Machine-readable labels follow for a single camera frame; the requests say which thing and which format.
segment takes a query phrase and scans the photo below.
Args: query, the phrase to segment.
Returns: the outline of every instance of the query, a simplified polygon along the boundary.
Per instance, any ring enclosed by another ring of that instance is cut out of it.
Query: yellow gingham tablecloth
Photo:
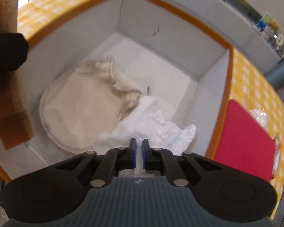
[[[238,50],[234,49],[233,72],[229,99],[236,100],[246,110],[264,109],[268,114],[267,133],[271,139],[279,135],[281,154],[278,172],[271,180],[278,201],[271,216],[274,217],[284,186],[284,103],[263,75]]]
[[[31,0],[18,9],[18,32],[28,40],[40,29],[90,0]]]

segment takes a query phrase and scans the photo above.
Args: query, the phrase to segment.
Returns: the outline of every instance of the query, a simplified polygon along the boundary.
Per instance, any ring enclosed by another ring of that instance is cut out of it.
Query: brown sponge
[[[0,0],[0,32],[17,31],[18,0]],[[5,149],[30,140],[33,130],[19,72],[0,72],[0,138]]]

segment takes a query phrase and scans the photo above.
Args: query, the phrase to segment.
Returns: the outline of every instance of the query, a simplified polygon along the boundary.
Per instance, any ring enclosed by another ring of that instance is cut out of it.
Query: gray container
[[[284,86],[284,61],[264,75],[266,80],[277,91]]]

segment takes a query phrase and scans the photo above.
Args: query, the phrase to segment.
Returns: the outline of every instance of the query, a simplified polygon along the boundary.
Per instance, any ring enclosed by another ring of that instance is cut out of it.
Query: beige cloth bag
[[[48,136],[72,153],[93,150],[137,105],[142,91],[114,67],[114,60],[85,60],[43,93],[39,112]]]

